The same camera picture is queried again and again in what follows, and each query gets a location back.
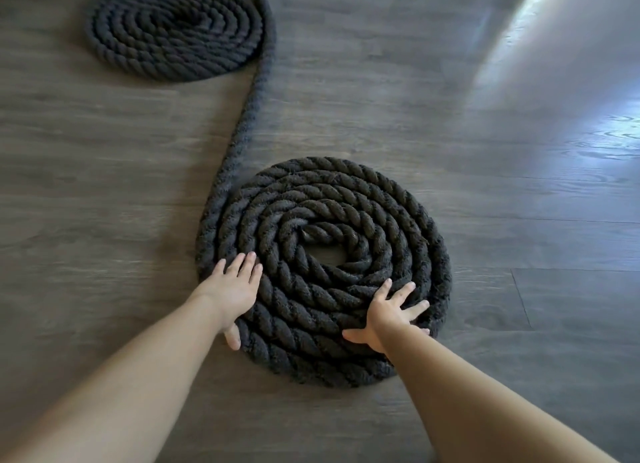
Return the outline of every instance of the black rope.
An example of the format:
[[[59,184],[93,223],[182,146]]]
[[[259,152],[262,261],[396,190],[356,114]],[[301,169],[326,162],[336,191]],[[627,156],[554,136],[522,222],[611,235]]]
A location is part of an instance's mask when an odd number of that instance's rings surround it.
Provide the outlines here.
[[[243,350],[299,382],[358,387],[394,374],[383,355],[342,338],[363,327],[371,297],[414,281],[406,307],[431,303],[416,321],[436,336],[451,292],[442,237],[417,200],[366,166],[337,158],[293,159],[258,173],[235,193],[275,57],[267,0],[100,0],[86,26],[98,56],[156,80],[200,80],[237,69],[258,52],[252,87],[200,222],[201,279],[214,263],[255,250],[264,264],[254,307],[238,320]],[[340,244],[341,266],[304,245]]]

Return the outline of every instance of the battle rope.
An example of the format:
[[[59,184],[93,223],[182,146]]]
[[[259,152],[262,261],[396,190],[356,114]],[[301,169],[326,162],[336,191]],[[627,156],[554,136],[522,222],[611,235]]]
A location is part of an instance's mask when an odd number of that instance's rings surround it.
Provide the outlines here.
[[[86,31],[98,56],[157,80],[199,80],[235,70],[259,51],[252,88],[207,200],[197,239],[200,278],[221,258],[255,250],[264,264],[254,307],[238,320],[243,350],[299,382],[358,387],[394,374],[386,358],[345,341],[362,327],[382,281],[417,288],[405,307],[431,303],[416,324],[436,336],[451,292],[442,237],[415,198],[366,166],[293,159],[232,192],[275,56],[267,0],[100,0]],[[304,245],[340,244],[341,266]]]

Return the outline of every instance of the laminate floor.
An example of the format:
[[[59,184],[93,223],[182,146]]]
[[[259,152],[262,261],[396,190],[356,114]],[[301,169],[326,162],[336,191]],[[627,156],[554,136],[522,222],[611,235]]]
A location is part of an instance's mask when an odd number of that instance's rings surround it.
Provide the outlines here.
[[[89,0],[0,0],[0,441],[195,286],[252,68],[152,84],[83,43]],[[243,176],[307,155],[412,190],[451,252],[442,341],[640,462],[636,0],[271,0]],[[424,461],[398,379],[296,386],[216,343],[160,462]]]

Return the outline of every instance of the left hand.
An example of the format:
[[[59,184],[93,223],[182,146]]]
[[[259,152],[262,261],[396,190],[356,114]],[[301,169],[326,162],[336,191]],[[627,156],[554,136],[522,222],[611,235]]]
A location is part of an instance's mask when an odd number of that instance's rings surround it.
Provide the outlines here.
[[[219,308],[220,324],[232,350],[240,348],[236,318],[249,311],[258,294],[262,265],[255,262],[255,252],[238,254],[225,271],[226,261],[221,259],[211,276],[191,294],[191,298],[208,298]]]

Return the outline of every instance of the coiled rope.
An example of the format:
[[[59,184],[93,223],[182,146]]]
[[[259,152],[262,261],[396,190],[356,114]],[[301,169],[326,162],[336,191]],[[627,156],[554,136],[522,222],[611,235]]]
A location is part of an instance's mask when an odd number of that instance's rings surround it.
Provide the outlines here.
[[[269,167],[231,193],[275,58],[267,0],[100,0],[86,33],[101,59],[156,80],[214,77],[258,53],[196,241],[201,279],[239,252],[255,250],[264,264],[258,300],[237,322],[255,362],[330,387],[392,376],[383,355],[341,335],[364,326],[388,277],[394,290],[416,283],[405,307],[428,299],[416,324],[436,336],[451,292],[449,256],[433,220],[397,183],[348,160],[309,157]],[[305,250],[310,244],[340,244],[347,261],[324,265]]]

